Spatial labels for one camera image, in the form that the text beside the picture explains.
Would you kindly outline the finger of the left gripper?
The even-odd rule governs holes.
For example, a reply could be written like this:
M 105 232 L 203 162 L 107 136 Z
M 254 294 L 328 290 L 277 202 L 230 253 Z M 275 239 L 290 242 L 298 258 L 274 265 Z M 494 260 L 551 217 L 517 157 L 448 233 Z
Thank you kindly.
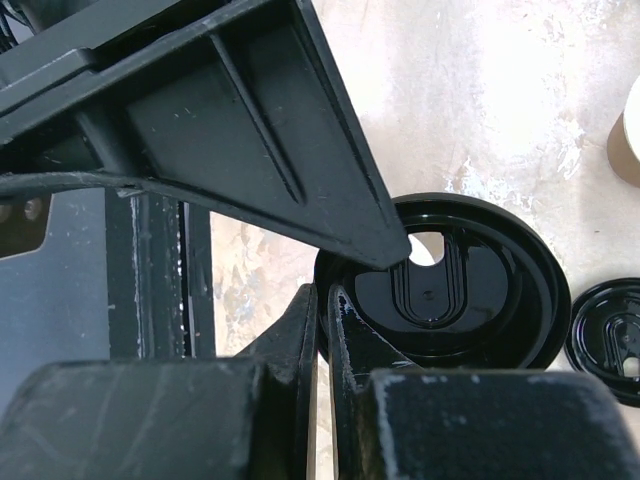
M 5 1 L 31 37 L 97 1 Z M 384 269 L 411 251 L 309 1 L 227 1 L 231 150 L 5 150 L 1 196 L 151 192 Z

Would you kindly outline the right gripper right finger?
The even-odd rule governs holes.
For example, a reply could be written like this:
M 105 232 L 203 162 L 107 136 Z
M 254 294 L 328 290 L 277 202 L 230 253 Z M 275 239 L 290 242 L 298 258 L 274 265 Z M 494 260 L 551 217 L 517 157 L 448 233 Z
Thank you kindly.
M 338 479 L 635 479 L 616 400 L 566 371 L 425 369 L 328 294 Z

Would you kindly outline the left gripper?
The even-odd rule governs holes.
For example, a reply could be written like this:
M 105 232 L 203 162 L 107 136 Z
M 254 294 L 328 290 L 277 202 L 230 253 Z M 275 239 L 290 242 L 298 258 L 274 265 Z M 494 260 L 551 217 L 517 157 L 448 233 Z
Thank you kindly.
M 231 150 L 227 1 L 97 1 L 1 57 L 5 150 Z

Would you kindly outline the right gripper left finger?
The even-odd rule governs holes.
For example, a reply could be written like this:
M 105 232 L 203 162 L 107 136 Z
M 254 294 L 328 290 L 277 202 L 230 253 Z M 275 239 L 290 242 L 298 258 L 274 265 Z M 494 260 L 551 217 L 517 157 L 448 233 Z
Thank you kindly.
M 311 479 L 317 292 L 233 357 L 54 363 L 1 421 L 5 479 Z

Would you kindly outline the black cup lid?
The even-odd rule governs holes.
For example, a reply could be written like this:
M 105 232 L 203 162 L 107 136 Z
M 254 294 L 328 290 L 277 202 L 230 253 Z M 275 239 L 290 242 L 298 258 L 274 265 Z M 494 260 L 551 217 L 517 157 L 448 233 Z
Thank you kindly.
M 639 375 L 624 362 L 639 358 L 639 279 L 601 282 L 572 304 L 564 351 L 571 367 L 601 380 L 627 406 L 639 406 Z
M 437 233 L 443 256 L 376 270 L 321 251 L 321 331 L 337 306 L 423 367 L 545 369 L 568 335 L 566 276 L 540 236 L 489 202 L 447 193 L 395 198 L 409 236 Z

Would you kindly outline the brown paper cup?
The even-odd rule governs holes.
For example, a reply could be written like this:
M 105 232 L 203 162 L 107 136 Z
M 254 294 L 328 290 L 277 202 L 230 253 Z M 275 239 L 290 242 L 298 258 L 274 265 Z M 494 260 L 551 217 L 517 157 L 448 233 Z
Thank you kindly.
M 607 139 L 607 159 L 614 173 L 639 187 L 639 87 L 637 77 Z

